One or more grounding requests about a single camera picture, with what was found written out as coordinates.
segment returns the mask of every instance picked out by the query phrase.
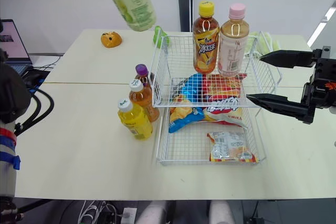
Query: small snack packet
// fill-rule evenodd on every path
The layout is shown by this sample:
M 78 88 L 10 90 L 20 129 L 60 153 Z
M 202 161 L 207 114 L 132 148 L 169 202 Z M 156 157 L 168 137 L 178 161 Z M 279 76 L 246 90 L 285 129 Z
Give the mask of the small snack packet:
M 246 76 L 247 74 L 240 73 L 229 78 L 219 74 L 209 74 L 203 77 L 204 100 L 214 104 L 203 110 L 204 121 L 246 127 L 243 110 L 239 107 L 238 100 L 242 88 L 241 81 Z
M 202 74 L 194 74 L 187 80 L 178 84 L 174 90 L 173 102 L 197 102 L 202 87 Z M 201 121 L 204 118 L 203 109 L 200 107 L 172 107 L 170 108 L 169 133 L 174 133 L 185 125 Z
M 257 162 L 256 157 L 247 146 L 244 133 L 209 132 L 207 136 L 214 143 L 209 158 L 211 162 Z

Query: red tape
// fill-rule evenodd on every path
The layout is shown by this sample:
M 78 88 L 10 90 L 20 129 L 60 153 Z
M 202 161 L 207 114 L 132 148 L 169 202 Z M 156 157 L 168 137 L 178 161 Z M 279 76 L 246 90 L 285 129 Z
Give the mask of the red tape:
M 12 131 L 9 131 L 8 129 L 5 128 L 0 128 L 0 135 L 7 136 L 10 139 L 12 139 L 16 146 L 16 135 Z

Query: purple bottle cap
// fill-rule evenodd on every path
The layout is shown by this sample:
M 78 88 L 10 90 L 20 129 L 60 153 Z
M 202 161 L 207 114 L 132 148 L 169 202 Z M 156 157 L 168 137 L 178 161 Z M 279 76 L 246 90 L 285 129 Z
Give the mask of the purple bottle cap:
M 145 64 L 136 65 L 135 70 L 140 76 L 146 76 L 148 74 L 148 69 Z

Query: table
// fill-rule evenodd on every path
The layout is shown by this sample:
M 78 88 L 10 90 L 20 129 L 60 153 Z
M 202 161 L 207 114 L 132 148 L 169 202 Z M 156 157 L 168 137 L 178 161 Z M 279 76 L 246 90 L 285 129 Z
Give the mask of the table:
M 153 31 L 116 30 L 123 42 L 115 48 L 105 48 L 100 36 L 107 30 L 84 30 L 47 77 L 51 83 L 113 83 L 127 84 L 135 76 L 137 64 L 151 65 L 154 43 Z M 167 32 L 171 36 L 191 33 Z M 273 35 L 282 49 L 311 51 L 298 35 Z M 303 87 L 313 70 L 307 68 L 281 69 L 284 75 L 280 87 Z
M 22 165 L 17 197 L 336 197 L 335 115 L 328 110 L 317 110 L 311 125 L 263 110 L 267 159 L 256 166 L 162 166 L 155 162 L 155 135 L 136 141 L 119 122 L 117 100 L 128 94 L 127 85 L 45 83 L 41 89 L 53 97 L 55 108 L 18 138 Z M 279 94 L 292 100 L 299 100 L 301 92 L 301 88 L 279 88 Z M 33 109 L 29 107 L 26 117 Z

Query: laptop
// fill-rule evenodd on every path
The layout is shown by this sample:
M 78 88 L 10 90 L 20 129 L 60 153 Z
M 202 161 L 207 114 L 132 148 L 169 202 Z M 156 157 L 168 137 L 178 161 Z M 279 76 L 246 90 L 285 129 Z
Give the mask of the laptop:
M 27 50 L 12 19 L 1 20 L 3 30 L 0 32 L 0 48 L 6 51 L 8 59 L 5 62 L 23 75 L 32 66 Z

